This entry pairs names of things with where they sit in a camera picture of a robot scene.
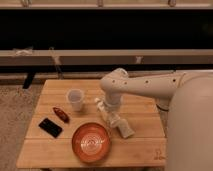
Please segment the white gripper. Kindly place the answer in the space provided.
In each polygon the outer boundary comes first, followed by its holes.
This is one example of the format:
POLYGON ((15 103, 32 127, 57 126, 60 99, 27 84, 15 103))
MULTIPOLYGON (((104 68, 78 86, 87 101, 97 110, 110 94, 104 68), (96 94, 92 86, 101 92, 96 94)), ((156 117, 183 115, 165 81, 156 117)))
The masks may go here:
MULTIPOLYGON (((104 98, 105 109, 109 113, 116 113, 120 110, 122 95, 118 93, 106 93, 104 98)), ((110 122, 112 128, 117 128, 121 136, 126 139, 134 134, 126 119, 116 116, 110 122)))

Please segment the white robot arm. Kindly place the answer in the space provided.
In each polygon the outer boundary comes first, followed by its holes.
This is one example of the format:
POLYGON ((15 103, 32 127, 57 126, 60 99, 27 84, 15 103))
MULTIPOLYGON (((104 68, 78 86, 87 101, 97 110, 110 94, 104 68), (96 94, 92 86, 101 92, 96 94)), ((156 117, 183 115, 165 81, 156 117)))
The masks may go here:
POLYGON ((109 108, 118 108, 124 94, 168 103, 165 171, 213 171, 213 70, 131 78, 118 68, 100 87, 109 108))

